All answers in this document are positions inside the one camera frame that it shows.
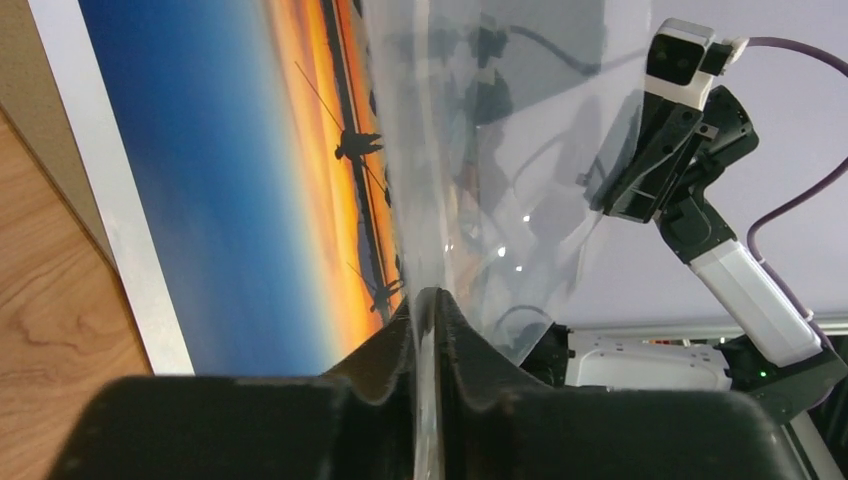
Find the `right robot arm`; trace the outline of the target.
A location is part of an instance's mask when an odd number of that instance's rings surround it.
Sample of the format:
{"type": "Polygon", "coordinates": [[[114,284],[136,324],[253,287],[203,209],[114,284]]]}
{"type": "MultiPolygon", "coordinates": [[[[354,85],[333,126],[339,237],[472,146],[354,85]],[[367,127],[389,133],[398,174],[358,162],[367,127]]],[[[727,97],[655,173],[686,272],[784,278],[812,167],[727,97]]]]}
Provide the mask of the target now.
{"type": "Polygon", "coordinates": [[[607,216],[654,221],[665,244],[741,327],[719,345],[663,345],[550,326],[522,368],[555,388],[737,391],[786,424],[847,374],[846,363],[738,240],[706,188],[759,143],[725,87],[691,107],[649,93],[635,155],[603,201],[607,216]]]}

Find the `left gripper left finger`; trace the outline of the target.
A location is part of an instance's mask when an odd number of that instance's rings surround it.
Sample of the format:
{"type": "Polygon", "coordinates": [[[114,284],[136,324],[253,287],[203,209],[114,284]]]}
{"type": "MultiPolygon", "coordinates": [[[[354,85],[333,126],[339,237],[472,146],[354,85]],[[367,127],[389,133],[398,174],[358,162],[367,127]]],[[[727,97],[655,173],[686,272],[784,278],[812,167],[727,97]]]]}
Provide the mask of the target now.
{"type": "Polygon", "coordinates": [[[409,479],[409,315],[319,376],[128,376],[83,409],[52,479],[409,479]]]}

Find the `clear acrylic sheet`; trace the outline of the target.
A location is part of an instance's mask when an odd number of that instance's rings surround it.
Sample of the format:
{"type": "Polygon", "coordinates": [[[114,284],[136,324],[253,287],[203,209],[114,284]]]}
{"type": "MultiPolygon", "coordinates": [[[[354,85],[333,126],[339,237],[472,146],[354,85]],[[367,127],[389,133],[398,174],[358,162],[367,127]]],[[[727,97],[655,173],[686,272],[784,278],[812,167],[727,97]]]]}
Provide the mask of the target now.
{"type": "Polygon", "coordinates": [[[367,1],[371,77],[415,338],[413,475],[444,477],[436,310],[500,360],[561,320],[634,153],[647,1],[367,1]]]}

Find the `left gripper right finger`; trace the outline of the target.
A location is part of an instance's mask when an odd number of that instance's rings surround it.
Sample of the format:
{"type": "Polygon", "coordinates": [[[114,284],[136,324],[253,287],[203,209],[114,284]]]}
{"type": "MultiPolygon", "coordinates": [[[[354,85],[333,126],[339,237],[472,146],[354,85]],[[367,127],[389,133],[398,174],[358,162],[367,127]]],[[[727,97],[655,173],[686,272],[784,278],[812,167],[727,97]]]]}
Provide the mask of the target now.
{"type": "Polygon", "coordinates": [[[800,479],[750,399],[704,391],[550,387],[433,293],[438,455],[447,479],[800,479]]]}

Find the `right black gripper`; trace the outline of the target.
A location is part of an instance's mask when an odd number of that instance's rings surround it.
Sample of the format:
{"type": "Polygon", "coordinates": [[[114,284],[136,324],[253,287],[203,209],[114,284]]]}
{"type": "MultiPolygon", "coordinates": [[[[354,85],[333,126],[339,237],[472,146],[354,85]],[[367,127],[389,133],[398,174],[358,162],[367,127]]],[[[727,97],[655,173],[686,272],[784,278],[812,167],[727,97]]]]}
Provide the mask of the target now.
{"type": "Polygon", "coordinates": [[[700,141],[704,112],[645,92],[635,149],[601,200],[610,217],[645,224],[663,209],[700,141]]]}

